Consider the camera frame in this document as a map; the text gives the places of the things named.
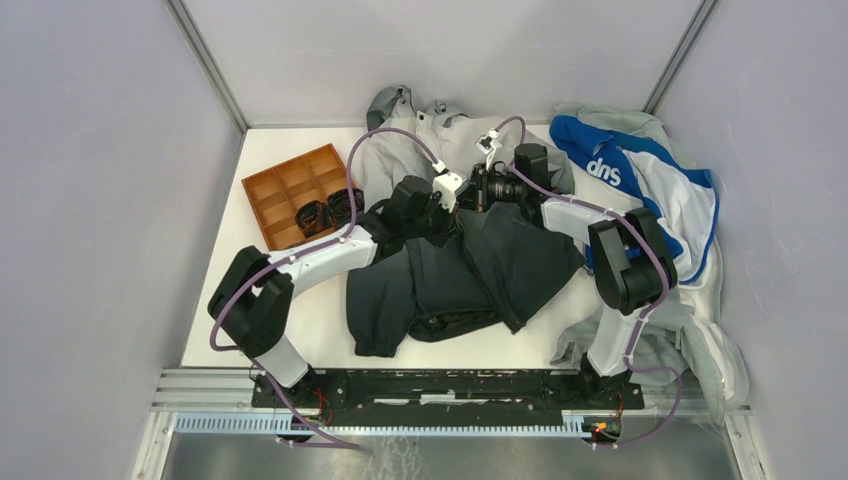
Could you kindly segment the grey black zip jacket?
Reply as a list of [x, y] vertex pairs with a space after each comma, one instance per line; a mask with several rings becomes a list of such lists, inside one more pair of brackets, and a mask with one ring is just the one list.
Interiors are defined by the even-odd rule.
[[[484, 161], [478, 138], [499, 131], [495, 158], [533, 142], [521, 126], [499, 117], [471, 118], [457, 105], [413, 105], [404, 85], [382, 89], [366, 112], [370, 137], [352, 163], [354, 183], [373, 205], [405, 177], [431, 179], [431, 158], [469, 175]], [[443, 247], [424, 239], [348, 274], [346, 317], [354, 351], [392, 358], [408, 338], [438, 342], [502, 324], [522, 329], [585, 265], [574, 241], [526, 221], [515, 204], [484, 213], [462, 210], [456, 233]]]

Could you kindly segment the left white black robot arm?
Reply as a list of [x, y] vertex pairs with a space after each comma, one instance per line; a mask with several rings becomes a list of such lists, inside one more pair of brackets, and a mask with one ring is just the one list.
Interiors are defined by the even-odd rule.
[[288, 405], [307, 404], [315, 391], [310, 365], [285, 335], [292, 301], [342, 273], [387, 259], [409, 240], [442, 246], [466, 186], [455, 172], [433, 180], [407, 176], [388, 198], [336, 233], [268, 254], [243, 248], [209, 300], [213, 330], [224, 331], [236, 350], [273, 378]]

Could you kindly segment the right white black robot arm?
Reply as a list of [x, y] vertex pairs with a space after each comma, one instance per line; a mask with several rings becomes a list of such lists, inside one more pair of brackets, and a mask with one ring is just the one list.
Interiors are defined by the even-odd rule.
[[663, 230], [647, 207], [620, 214], [553, 192], [544, 146], [520, 144], [508, 164], [496, 161], [499, 147], [492, 135], [479, 140], [485, 160], [473, 166], [458, 204], [479, 213], [497, 203], [516, 204], [531, 224], [589, 246], [603, 306], [580, 360], [577, 392], [585, 405], [602, 408], [628, 387], [643, 327], [676, 285]]

